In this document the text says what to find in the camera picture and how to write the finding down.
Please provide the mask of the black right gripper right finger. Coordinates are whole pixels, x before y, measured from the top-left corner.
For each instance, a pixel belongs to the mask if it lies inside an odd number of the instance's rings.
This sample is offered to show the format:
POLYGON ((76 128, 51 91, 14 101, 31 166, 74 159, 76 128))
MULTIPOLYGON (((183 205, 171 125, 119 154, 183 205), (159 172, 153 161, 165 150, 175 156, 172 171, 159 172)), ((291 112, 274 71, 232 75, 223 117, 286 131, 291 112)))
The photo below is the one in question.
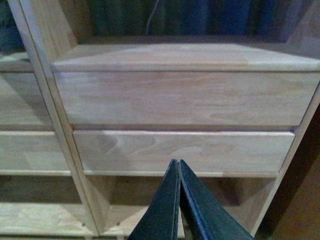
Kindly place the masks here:
POLYGON ((253 240, 184 160, 179 162, 180 208, 194 240, 253 240))

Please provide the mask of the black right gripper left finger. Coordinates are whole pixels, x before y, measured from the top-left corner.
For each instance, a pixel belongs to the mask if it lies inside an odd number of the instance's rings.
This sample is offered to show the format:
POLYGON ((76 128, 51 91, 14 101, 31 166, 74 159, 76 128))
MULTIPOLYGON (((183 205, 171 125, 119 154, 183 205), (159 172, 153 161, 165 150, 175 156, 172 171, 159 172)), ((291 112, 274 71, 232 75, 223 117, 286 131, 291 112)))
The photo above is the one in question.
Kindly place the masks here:
POLYGON ((171 160, 150 206, 129 235, 129 240, 176 240, 180 207, 180 174, 171 160))

